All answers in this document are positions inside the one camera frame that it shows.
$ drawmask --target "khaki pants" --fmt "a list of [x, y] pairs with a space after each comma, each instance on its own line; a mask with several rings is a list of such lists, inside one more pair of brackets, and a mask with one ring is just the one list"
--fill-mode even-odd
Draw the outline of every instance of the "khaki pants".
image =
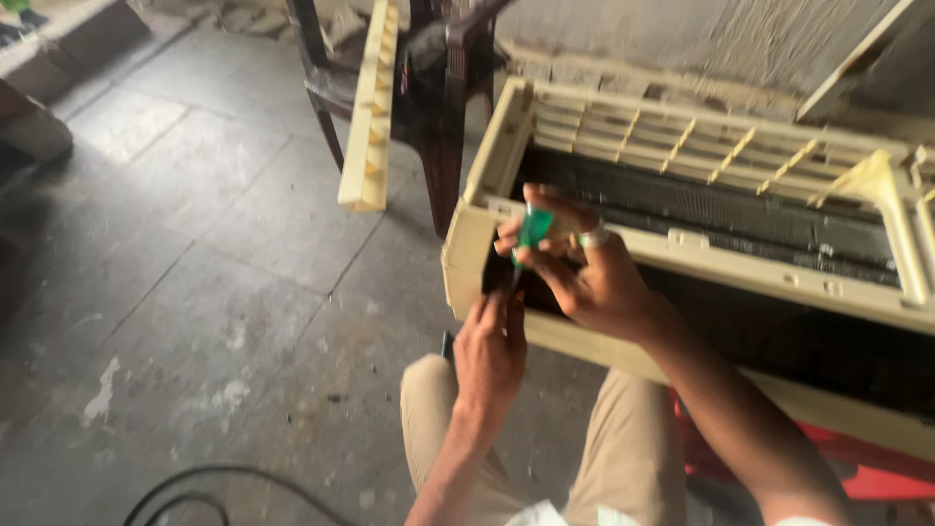
[[[403, 374], [403, 439], [416, 491], [422, 489], [452, 418], [457, 382], [451, 364], [426, 356]], [[597, 509], [619, 510], [641, 526], [685, 524], [685, 477], [666, 389], [610, 370], [597, 395], [581, 469], [564, 516], [596, 526]], [[510, 483], [493, 449], [472, 489], [468, 526], [503, 526], [532, 503]]]

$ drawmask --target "man's left hand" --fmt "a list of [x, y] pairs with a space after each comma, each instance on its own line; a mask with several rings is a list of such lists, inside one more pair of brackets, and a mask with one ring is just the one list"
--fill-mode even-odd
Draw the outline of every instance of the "man's left hand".
[[458, 398], [454, 413], [493, 443], [523, 381], [523, 303], [498, 290], [471, 307], [454, 341]]

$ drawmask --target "beige plastic casing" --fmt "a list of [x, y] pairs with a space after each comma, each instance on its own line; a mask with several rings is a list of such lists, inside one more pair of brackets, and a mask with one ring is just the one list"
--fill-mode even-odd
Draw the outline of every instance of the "beige plastic casing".
[[[560, 117], [568, 128], [553, 129], [553, 106], [568, 109]], [[597, 127], [617, 132], [617, 140], [587, 133], [589, 112], [599, 110]], [[633, 123], [652, 119], [671, 124], [670, 137], [652, 137]], [[697, 155], [713, 130], [723, 130], [735, 142], [710, 150], [724, 153], [718, 160]], [[701, 132], [696, 139], [695, 132]], [[665, 144], [647, 146], [647, 142]], [[755, 140], [779, 146], [771, 152], [792, 150], [775, 159], [767, 170], [733, 163], [744, 159], [743, 149]], [[780, 195], [806, 199], [821, 206], [827, 199], [846, 199], [878, 210], [887, 234], [903, 288], [887, 287], [711, 247], [701, 234], [671, 230], [668, 236], [609, 225], [623, 236], [630, 253], [640, 263], [673, 270], [701, 279], [751, 290], [760, 294], [813, 305], [830, 311], [865, 317], [907, 329], [935, 334], [935, 313], [930, 306], [932, 275], [930, 255], [935, 246], [928, 207], [920, 189], [911, 184], [900, 163], [909, 158], [908, 148], [897, 142], [832, 132], [804, 126], [782, 125], [726, 116], [706, 110], [664, 106], [655, 102], [592, 90], [563, 87], [546, 82], [511, 78], [507, 81], [487, 127], [481, 147], [467, 177], [465, 193], [454, 213], [442, 251], [445, 292], [455, 317], [463, 320], [481, 294], [482, 273], [496, 227], [519, 214], [523, 204], [509, 199], [510, 191], [530, 141], [544, 147], [580, 153], [616, 162], [652, 167], [675, 175], [726, 183]], [[795, 170], [813, 152], [846, 156], [840, 173], [809, 179]], [[657, 382], [665, 375], [636, 345], [582, 329], [564, 318], [530, 311], [526, 336], [536, 345], [634, 373]], [[935, 429], [918, 419], [885, 410], [780, 377], [743, 371], [791, 417], [856, 438], [935, 461]]]

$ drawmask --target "screwdriver handle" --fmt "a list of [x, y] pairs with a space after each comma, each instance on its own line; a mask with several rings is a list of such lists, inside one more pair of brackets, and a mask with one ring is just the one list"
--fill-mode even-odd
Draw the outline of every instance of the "screwdriver handle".
[[[554, 214], [552, 211], [540, 210], [529, 203], [526, 203], [526, 209], [523, 214], [523, 224], [520, 226], [520, 233], [517, 236], [516, 247], [527, 246], [533, 250], [539, 248], [539, 242], [545, 239], [549, 227], [552, 226]], [[513, 265], [521, 268], [516, 261], [516, 255], [512, 257]]]

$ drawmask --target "tiled floor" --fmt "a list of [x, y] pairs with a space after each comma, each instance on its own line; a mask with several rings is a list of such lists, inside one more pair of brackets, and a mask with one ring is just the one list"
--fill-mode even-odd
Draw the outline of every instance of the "tiled floor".
[[[296, 50], [195, 31], [126, 69], [57, 109], [74, 152], [0, 203], [0, 524], [115, 524], [221, 460], [402, 523], [399, 379], [458, 326], [415, 156], [394, 150], [385, 213], [353, 215]], [[530, 354], [498, 449], [533, 499], [564, 502], [603, 374]], [[240, 523], [309, 518], [264, 484], [206, 484]]]

